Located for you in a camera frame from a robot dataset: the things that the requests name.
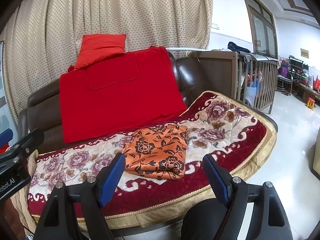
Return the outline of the orange floral blouse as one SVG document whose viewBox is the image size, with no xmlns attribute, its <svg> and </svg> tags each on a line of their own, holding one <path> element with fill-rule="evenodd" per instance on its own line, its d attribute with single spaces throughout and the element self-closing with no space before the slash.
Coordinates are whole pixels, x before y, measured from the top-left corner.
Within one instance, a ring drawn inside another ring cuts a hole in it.
<svg viewBox="0 0 320 240">
<path fill-rule="evenodd" d="M 188 128 L 177 124 L 143 128 L 122 150 L 125 171 L 152 179 L 177 181 L 185 175 Z"/>
</svg>

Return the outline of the dark clothes on crib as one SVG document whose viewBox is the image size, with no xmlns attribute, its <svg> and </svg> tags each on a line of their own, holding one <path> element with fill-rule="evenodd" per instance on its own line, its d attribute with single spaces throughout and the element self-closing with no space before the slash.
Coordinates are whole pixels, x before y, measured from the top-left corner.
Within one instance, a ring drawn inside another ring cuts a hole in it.
<svg viewBox="0 0 320 240">
<path fill-rule="evenodd" d="M 250 53 L 251 51 L 248 50 L 247 48 L 238 46 L 234 42 L 228 42 L 227 48 L 231 51 L 236 51 L 236 52 L 244 52 L 244 53 Z"/>
</svg>

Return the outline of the brown leather sofa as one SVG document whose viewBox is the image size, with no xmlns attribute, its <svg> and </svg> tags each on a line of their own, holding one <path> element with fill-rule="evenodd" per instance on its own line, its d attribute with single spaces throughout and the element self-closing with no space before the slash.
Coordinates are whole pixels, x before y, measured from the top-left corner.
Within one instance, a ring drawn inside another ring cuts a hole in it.
<svg viewBox="0 0 320 240">
<path fill-rule="evenodd" d="M 267 93 L 274 98 L 276 64 L 271 60 L 255 61 L 252 56 L 244 57 L 236 52 L 193 51 L 191 57 L 176 59 L 169 55 L 176 82 L 186 106 L 190 106 L 201 93 L 212 90 L 222 93 L 245 104 L 244 95 L 249 89 L 244 83 L 258 72 L 267 72 L 267 89 L 258 96 Z M 18 137 L 40 128 L 44 132 L 44 142 L 40 153 L 48 153 L 68 147 L 63 141 L 60 114 L 59 82 L 57 80 L 40 88 L 28 98 L 27 107 L 18 115 Z"/>
</svg>

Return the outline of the floral maroon sofa mat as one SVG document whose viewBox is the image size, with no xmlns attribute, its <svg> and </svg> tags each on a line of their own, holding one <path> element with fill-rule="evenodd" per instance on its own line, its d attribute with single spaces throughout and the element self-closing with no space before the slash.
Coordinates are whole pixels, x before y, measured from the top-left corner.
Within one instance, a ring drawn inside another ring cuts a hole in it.
<svg viewBox="0 0 320 240">
<path fill-rule="evenodd" d="M 103 208 L 110 228 L 146 227 L 182 216 L 214 196 L 202 169 L 205 155 L 212 155 L 232 175 L 248 179 L 268 159 L 277 138 L 268 120 L 214 92 L 203 92 L 183 114 L 161 125 L 167 124 L 188 128 L 185 175 L 177 181 L 158 180 L 124 171 L 111 202 Z M 96 176 L 122 153 L 134 132 L 39 153 L 27 196 L 33 218 L 40 218 L 57 182 L 74 185 Z"/>
</svg>

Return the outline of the beige dotted curtain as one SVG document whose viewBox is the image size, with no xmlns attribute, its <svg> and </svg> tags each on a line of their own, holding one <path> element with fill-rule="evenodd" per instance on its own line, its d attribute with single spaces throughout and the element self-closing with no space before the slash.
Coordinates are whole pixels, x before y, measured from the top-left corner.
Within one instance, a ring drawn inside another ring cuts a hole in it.
<svg viewBox="0 0 320 240">
<path fill-rule="evenodd" d="M 209 44 L 213 0 L 22 0 L 1 31 L 14 119 L 28 96 L 75 64 L 86 34 L 125 34 L 127 51 Z"/>
</svg>

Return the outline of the small red stool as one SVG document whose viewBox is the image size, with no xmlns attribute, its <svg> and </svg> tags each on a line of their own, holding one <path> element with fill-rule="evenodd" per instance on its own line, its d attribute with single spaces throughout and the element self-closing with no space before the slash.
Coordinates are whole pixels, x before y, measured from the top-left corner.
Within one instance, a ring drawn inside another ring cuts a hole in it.
<svg viewBox="0 0 320 240">
<path fill-rule="evenodd" d="M 315 100 L 313 98 L 309 97 L 307 100 L 307 103 L 306 103 L 306 107 L 308 107 L 311 110 L 314 110 Z"/>
</svg>

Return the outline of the red pillow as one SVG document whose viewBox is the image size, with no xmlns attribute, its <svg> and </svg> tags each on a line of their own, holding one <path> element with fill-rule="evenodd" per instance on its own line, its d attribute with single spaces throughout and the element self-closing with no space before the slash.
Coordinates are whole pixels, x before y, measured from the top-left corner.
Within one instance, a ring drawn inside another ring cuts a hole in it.
<svg viewBox="0 0 320 240">
<path fill-rule="evenodd" d="M 82 37 L 74 70 L 85 69 L 105 59 L 122 55 L 126 34 L 91 34 Z"/>
</svg>

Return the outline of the red folded blanket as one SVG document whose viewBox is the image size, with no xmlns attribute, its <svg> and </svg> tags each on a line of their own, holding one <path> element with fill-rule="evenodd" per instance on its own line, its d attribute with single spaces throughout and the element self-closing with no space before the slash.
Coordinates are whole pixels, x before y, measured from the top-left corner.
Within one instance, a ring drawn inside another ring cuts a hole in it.
<svg viewBox="0 0 320 240">
<path fill-rule="evenodd" d="M 59 87 L 67 144 L 169 120 L 187 108 L 164 47 L 127 52 L 63 74 Z"/>
</svg>

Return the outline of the brown wooden crib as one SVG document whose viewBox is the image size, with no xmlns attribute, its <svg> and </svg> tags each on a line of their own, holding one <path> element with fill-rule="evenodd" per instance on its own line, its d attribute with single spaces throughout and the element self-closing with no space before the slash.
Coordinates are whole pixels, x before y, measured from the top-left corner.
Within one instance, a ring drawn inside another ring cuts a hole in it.
<svg viewBox="0 0 320 240">
<path fill-rule="evenodd" d="M 277 87 L 278 60 L 236 51 L 192 51 L 213 91 L 250 107 L 272 112 Z"/>
</svg>

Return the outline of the black metal chair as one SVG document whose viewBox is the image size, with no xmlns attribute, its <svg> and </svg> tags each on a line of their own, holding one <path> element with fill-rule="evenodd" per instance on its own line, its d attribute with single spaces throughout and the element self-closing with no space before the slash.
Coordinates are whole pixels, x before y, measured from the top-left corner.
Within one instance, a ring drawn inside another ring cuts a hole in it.
<svg viewBox="0 0 320 240">
<path fill-rule="evenodd" d="M 293 83 L 300 83 L 303 72 L 303 61 L 290 55 L 289 60 L 281 60 L 278 69 L 278 82 L 281 82 L 281 92 L 287 96 L 292 94 Z"/>
</svg>

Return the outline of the brown framed window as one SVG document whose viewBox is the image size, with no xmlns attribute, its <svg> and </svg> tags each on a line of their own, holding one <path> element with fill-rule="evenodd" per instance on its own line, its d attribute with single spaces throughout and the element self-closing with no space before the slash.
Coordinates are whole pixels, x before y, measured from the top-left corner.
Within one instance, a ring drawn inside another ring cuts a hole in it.
<svg viewBox="0 0 320 240">
<path fill-rule="evenodd" d="M 277 35 L 272 13 L 259 0 L 245 0 L 251 26 L 253 52 L 277 59 Z"/>
</svg>

